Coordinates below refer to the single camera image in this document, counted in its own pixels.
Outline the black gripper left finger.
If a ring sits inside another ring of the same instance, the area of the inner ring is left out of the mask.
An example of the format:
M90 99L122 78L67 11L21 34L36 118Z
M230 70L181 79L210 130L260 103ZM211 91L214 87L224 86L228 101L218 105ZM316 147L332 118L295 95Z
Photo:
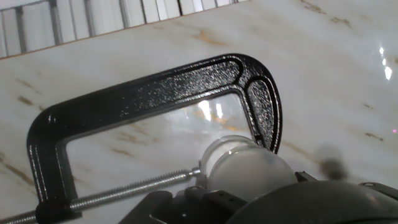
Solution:
M119 224L224 224L246 204L224 190L194 186L175 197L162 190L145 196Z

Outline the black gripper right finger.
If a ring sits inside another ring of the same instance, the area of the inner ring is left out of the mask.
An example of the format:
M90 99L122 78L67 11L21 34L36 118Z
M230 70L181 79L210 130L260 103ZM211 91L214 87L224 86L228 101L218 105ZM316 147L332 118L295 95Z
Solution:
M298 180L298 182L314 182L317 181L316 178L312 177L310 174L302 171L302 172L295 172L295 176ZM370 188L372 190L375 190L379 193L382 193L384 195L387 195L390 198L393 198L394 200L397 200L397 189L389 187L387 185L383 185L380 183L376 182L363 182L360 183L359 185Z

